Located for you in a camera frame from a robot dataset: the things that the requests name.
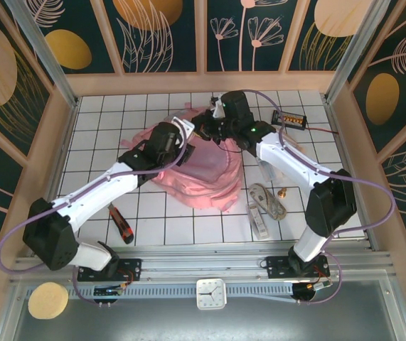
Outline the aluminium front rail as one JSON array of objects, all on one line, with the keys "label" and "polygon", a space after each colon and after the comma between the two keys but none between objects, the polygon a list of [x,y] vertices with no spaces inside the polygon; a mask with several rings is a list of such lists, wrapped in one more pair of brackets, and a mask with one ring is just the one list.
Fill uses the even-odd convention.
[{"label": "aluminium front rail", "polygon": [[[142,283],[186,283],[199,278],[228,282],[265,281],[267,256],[286,256],[289,242],[192,244],[118,248],[120,257],[142,260]],[[336,241],[327,252],[336,257],[349,281],[395,275],[386,251],[373,251],[367,242]]]}]

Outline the aluminium frame post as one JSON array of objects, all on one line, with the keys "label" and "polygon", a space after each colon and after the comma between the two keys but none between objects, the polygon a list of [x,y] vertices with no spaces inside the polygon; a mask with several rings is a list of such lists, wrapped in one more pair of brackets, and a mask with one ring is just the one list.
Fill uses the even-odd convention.
[{"label": "aluminium frame post", "polygon": [[43,33],[33,20],[26,3],[23,0],[5,0],[5,2],[13,17],[17,20],[19,26],[25,33],[28,41],[35,48],[38,57],[42,60],[46,70],[53,79],[57,88],[60,90],[65,101],[70,107],[75,108],[78,98],[71,89],[62,67],[59,65],[51,49],[46,43]]},{"label": "aluminium frame post", "polygon": [[331,104],[345,85],[348,76],[385,16],[389,4],[390,0],[372,0],[324,95],[326,104]]}]

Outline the pink backpack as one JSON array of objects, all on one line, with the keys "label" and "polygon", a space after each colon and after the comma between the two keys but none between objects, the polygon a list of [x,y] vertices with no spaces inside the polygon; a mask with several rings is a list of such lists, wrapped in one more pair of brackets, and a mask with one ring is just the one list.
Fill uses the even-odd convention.
[{"label": "pink backpack", "polygon": [[227,211],[240,196],[242,179],[242,157],[232,139],[216,144],[192,135],[179,163],[151,182],[189,207]]}]

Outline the yellow round sponge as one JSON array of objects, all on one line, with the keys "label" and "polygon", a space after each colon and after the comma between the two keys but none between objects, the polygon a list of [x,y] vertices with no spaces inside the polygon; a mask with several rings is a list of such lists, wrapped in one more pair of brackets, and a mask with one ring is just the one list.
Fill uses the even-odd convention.
[{"label": "yellow round sponge", "polygon": [[68,301],[69,294],[64,286],[46,282],[32,292],[28,299],[28,311],[36,319],[50,320],[65,310]]}]

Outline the small controller circuit board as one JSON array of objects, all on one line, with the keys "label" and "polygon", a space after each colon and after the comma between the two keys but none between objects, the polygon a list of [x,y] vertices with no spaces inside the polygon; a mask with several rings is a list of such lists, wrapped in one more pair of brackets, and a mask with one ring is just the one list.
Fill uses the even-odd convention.
[{"label": "small controller circuit board", "polygon": [[322,282],[318,282],[318,283],[308,283],[306,285],[306,288],[310,291],[320,291],[324,288],[328,288],[332,286],[332,282],[331,281],[322,281]]},{"label": "small controller circuit board", "polygon": [[127,292],[129,288],[128,283],[121,283],[113,286],[95,286],[93,289],[93,296],[103,297],[103,296],[121,296]]}]

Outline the white square clock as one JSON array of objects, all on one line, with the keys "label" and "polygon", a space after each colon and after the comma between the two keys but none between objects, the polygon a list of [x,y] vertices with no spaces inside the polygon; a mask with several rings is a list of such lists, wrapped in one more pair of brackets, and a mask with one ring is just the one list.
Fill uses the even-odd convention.
[{"label": "white square clock", "polygon": [[202,278],[196,282],[196,305],[199,310],[220,310],[227,304],[227,288],[221,278]]}]

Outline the clear bag with cord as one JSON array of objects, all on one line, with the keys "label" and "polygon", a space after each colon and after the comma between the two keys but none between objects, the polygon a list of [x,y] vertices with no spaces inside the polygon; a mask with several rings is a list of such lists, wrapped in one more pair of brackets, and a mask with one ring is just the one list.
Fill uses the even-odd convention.
[{"label": "clear bag with cord", "polygon": [[274,220],[283,220],[287,210],[262,184],[254,183],[248,188],[250,197]]}]

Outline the black charging board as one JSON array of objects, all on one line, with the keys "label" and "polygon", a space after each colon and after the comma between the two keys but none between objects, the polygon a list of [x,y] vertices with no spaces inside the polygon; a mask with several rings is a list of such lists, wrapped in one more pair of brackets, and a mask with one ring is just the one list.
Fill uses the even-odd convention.
[{"label": "black charging board", "polygon": [[307,125],[307,118],[300,114],[274,110],[272,113],[271,124],[281,126],[282,123],[284,123],[287,128],[304,131]]}]

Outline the orange black utility knife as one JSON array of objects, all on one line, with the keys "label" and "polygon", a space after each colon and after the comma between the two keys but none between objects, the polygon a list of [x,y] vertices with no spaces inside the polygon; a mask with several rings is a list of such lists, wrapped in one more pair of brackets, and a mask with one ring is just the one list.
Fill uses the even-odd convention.
[{"label": "orange black utility knife", "polygon": [[108,210],[109,215],[114,221],[123,242],[125,244],[131,244],[134,241],[134,233],[129,223],[124,219],[120,211],[112,203],[108,205]]}]

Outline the clear ruler packet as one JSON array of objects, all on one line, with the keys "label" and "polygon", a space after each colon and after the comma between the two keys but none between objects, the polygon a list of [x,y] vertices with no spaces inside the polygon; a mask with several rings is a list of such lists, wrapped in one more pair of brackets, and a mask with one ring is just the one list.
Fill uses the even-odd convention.
[{"label": "clear ruler packet", "polygon": [[256,158],[257,165],[259,170],[267,182],[281,182],[283,180],[283,174],[280,170],[275,168],[270,163],[261,160],[260,158]]}]

